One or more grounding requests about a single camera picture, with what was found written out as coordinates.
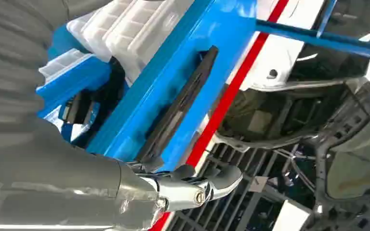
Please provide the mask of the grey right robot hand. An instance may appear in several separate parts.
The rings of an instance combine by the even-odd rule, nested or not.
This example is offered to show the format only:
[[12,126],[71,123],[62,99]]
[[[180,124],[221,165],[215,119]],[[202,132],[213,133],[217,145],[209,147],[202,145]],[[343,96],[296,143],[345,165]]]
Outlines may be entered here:
[[53,32],[105,0],[0,0],[0,230],[143,231],[166,211],[230,194],[230,166],[193,179],[190,168],[137,175],[124,162],[71,145],[37,113]]

